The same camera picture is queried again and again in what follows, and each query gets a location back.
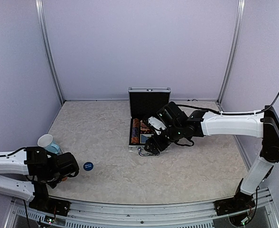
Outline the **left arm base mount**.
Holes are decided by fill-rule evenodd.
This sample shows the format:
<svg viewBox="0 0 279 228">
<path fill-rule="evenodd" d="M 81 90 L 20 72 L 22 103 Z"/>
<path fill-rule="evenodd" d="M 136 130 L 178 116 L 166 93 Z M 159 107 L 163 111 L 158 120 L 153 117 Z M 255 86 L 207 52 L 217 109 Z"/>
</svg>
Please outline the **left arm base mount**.
<svg viewBox="0 0 279 228">
<path fill-rule="evenodd" d="M 28 204 L 30 208 L 67 217 L 71 202 L 50 197 L 45 184 L 34 183 L 33 195 L 34 198 Z"/>
</svg>

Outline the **red playing card deck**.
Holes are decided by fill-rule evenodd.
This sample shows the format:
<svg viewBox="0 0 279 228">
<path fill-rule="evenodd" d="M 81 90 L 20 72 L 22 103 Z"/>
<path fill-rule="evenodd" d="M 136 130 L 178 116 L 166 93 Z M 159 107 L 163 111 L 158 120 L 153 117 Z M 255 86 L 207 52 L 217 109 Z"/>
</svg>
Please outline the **red playing card deck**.
<svg viewBox="0 0 279 228">
<path fill-rule="evenodd" d="M 152 134 L 153 131 L 151 129 L 149 129 L 145 123 L 141 120 L 140 121 L 140 133 L 141 134 Z"/>
</svg>

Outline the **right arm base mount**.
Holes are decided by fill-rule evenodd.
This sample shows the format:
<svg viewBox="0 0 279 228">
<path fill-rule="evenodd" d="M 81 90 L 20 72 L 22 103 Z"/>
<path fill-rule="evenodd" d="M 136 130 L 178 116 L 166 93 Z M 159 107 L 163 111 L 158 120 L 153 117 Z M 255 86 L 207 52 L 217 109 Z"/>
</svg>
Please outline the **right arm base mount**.
<svg viewBox="0 0 279 228">
<path fill-rule="evenodd" d="M 253 199 L 253 194 L 247 195 L 242 193 L 240 187 L 237 188 L 233 197 L 216 200 L 214 207 L 217 216 L 227 215 L 246 209 L 254 208 L 256 203 Z"/>
</svg>

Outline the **aluminium poker case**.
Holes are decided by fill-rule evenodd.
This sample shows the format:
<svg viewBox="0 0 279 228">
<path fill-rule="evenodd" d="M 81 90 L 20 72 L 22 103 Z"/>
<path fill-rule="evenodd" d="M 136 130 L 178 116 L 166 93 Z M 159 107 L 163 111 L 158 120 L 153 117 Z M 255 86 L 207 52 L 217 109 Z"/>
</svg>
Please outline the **aluminium poker case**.
<svg viewBox="0 0 279 228">
<path fill-rule="evenodd" d="M 145 144 L 131 144 L 131 129 L 134 118 L 138 118 L 145 123 L 145 120 L 152 117 L 160 108 L 170 100 L 171 89 L 169 87 L 129 87 L 130 105 L 130 134 L 129 150 L 137 151 L 140 156 L 147 156 L 144 151 Z"/>
</svg>

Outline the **blue playing card deck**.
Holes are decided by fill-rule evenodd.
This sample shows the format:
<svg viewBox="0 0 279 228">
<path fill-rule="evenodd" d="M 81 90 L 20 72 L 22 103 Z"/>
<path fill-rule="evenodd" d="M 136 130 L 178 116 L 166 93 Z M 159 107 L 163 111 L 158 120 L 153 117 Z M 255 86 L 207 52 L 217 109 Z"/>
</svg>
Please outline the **blue playing card deck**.
<svg viewBox="0 0 279 228">
<path fill-rule="evenodd" d="M 140 134 L 140 143 L 145 144 L 146 141 L 152 136 L 153 134 Z"/>
</svg>

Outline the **blue small blind button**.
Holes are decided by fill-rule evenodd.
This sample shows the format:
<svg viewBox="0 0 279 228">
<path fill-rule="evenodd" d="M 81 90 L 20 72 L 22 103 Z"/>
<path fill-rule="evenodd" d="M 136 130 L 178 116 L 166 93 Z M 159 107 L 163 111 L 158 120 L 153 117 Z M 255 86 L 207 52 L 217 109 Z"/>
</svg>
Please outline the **blue small blind button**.
<svg viewBox="0 0 279 228">
<path fill-rule="evenodd" d="M 83 169 L 85 170 L 85 171 L 91 171 L 92 169 L 93 169 L 93 163 L 92 162 L 85 162 L 84 164 L 83 164 Z"/>
</svg>

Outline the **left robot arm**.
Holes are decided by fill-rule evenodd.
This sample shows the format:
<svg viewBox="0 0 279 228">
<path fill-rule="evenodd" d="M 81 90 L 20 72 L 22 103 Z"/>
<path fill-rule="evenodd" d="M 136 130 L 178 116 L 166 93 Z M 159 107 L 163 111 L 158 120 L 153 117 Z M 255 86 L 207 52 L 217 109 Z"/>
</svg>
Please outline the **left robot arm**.
<svg viewBox="0 0 279 228">
<path fill-rule="evenodd" d="M 47 188 L 54 189 L 64 178 L 78 173 L 79 165 L 70 152 L 56 155 L 42 147 L 0 152 L 0 194 L 35 200 L 43 211 L 54 207 Z"/>
</svg>

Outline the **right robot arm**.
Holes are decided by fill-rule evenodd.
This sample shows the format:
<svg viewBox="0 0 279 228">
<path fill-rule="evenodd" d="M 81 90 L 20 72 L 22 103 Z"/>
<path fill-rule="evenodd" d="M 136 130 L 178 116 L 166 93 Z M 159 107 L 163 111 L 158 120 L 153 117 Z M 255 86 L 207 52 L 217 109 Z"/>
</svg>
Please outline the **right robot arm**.
<svg viewBox="0 0 279 228">
<path fill-rule="evenodd" d="M 261 152 L 241 181 L 237 195 L 230 206 L 240 211 L 249 203 L 259 184 L 270 174 L 279 162 L 279 117 L 273 104 L 251 112 L 223 112 L 209 108 L 193 107 L 186 115 L 182 104 L 170 102 L 147 119 L 153 135 L 147 139 L 144 150 L 149 155 L 159 155 L 170 144 L 179 140 L 213 135 L 241 135 L 262 139 Z"/>
</svg>

